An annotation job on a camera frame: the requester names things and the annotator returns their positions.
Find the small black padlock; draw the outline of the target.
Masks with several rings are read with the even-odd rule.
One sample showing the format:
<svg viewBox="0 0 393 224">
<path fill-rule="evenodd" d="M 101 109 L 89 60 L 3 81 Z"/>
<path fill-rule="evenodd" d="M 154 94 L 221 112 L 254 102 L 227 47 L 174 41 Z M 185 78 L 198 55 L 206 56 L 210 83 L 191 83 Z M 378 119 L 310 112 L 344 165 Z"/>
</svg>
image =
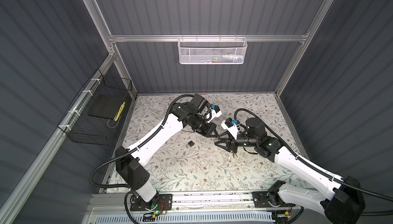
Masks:
<svg viewBox="0 0 393 224">
<path fill-rule="evenodd" d="M 193 141 L 190 141 L 187 143 L 187 148 L 193 147 L 195 145 L 195 143 Z"/>
</svg>

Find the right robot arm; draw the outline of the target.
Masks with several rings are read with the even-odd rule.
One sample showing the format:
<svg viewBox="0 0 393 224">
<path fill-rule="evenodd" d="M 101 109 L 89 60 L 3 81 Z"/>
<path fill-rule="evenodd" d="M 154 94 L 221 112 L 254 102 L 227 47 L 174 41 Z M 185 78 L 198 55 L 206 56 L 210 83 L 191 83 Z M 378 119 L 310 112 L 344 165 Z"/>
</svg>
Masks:
<svg viewBox="0 0 393 224">
<path fill-rule="evenodd" d="M 259 118 L 247 119 L 244 132 L 235 119 L 228 118 L 221 126 L 228 137 L 217 141 L 216 146 L 232 153 L 236 153 L 239 146 L 253 147 L 255 154 L 289 169 L 313 186 L 307 190 L 278 180 L 264 197 L 271 206 L 299 205 L 324 215 L 333 224 L 354 224 L 359 220 L 365 201 L 362 193 L 354 190 L 360 185 L 357 180 L 347 177 L 344 182 L 348 187 L 337 183 L 340 176 L 292 153 L 278 138 L 269 136 Z"/>
</svg>

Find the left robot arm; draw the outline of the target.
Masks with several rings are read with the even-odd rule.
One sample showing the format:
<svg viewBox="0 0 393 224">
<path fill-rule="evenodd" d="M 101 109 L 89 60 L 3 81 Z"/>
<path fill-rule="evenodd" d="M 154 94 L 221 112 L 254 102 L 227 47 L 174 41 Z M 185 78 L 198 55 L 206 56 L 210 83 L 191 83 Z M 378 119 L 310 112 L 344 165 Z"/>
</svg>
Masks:
<svg viewBox="0 0 393 224">
<path fill-rule="evenodd" d="M 159 193 L 150 181 L 150 174 L 144 168 L 152 156 L 175 134 L 186 126 L 206 138 L 218 136 L 213 119 L 222 115 L 218 105 L 207 101 L 199 94 L 184 94 L 169 105 L 164 119 L 138 142 L 128 148 L 116 150 L 116 172 L 125 180 L 126 187 L 137 193 L 151 206 L 158 201 Z"/>
</svg>

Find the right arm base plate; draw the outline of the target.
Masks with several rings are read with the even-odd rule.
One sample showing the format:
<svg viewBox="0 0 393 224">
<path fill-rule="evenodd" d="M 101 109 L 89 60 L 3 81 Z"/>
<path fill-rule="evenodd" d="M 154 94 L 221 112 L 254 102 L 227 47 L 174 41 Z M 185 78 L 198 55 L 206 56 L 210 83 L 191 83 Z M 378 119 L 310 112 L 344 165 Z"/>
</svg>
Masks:
<svg viewBox="0 0 393 224">
<path fill-rule="evenodd" d="M 277 193 L 271 193 L 268 191 L 256 191 L 252 192 L 252 199 L 256 208 L 267 208 L 267 207 L 294 207 L 294 204 L 284 202 Z"/>
</svg>

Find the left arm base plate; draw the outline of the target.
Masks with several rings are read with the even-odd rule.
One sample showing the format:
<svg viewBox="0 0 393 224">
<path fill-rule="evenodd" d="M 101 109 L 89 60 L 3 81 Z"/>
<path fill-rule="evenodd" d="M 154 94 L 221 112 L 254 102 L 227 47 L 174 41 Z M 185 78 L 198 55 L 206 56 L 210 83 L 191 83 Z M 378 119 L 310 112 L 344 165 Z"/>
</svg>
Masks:
<svg viewBox="0 0 393 224">
<path fill-rule="evenodd" d="M 130 203 L 131 211 L 168 211 L 172 209 L 173 195 L 157 193 L 150 201 L 132 196 Z"/>
</svg>

